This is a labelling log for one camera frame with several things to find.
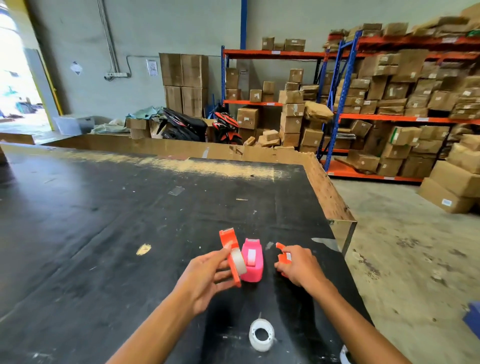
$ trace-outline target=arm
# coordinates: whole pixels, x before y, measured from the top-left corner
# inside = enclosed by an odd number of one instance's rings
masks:
[[[292,263],[275,263],[292,283],[302,286],[321,306],[348,351],[358,364],[411,364],[403,354],[377,331],[338,293],[322,272],[310,249],[287,246]]]
[[[151,313],[107,364],[161,364],[180,335],[219,291],[233,287],[229,248],[192,259],[170,295]]]

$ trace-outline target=person's right hand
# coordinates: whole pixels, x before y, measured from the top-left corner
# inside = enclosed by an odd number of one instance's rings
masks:
[[[290,253],[292,262],[290,264],[276,262],[275,268],[279,272],[285,273],[293,284],[302,286],[310,293],[318,283],[327,281],[317,258],[312,255],[310,249],[302,248],[299,245],[291,245],[286,246],[282,252]]]

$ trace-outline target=wall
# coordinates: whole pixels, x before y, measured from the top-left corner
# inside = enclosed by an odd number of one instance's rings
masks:
[[[260,49],[263,36],[306,39],[306,51],[323,51],[331,29],[351,29],[362,23],[409,22],[410,27],[440,15],[458,15],[478,0],[249,0],[247,49]],[[304,83],[311,83],[314,61],[253,61],[251,88],[264,80],[283,89],[290,68],[304,69]]]
[[[145,57],[129,57],[132,77],[111,82],[107,42],[95,0],[29,0],[39,43],[65,113],[123,117],[165,104],[161,76],[149,76]],[[105,0],[121,72],[127,55],[210,55],[210,94],[220,95],[220,46],[240,45],[240,1]],[[83,71],[75,74],[70,65]]]

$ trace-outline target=hand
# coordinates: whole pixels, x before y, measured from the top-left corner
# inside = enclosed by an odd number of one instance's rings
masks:
[[[290,253],[292,262],[284,264],[275,263],[275,268],[285,273],[290,281],[302,286],[308,293],[312,294],[312,289],[320,282],[328,281],[325,277],[317,258],[312,255],[310,249],[304,249],[299,245],[286,246],[282,252]]]
[[[232,275],[227,261],[230,251],[230,247],[224,247],[192,259],[179,278],[173,292],[182,292],[189,296],[193,315],[205,311],[217,292],[235,285],[232,279],[217,283]]]

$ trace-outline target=scratched surface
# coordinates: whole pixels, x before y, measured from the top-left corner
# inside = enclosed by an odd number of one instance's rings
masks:
[[[270,242],[311,248],[370,320],[341,253],[312,241],[333,234],[301,166],[194,160],[198,173],[82,153],[12,148],[0,167],[0,363],[104,363],[229,227],[261,240],[263,279],[215,297],[168,363],[337,362],[338,334],[275,272]],[[267,353],[248,339],[260,315],[275,329]]]

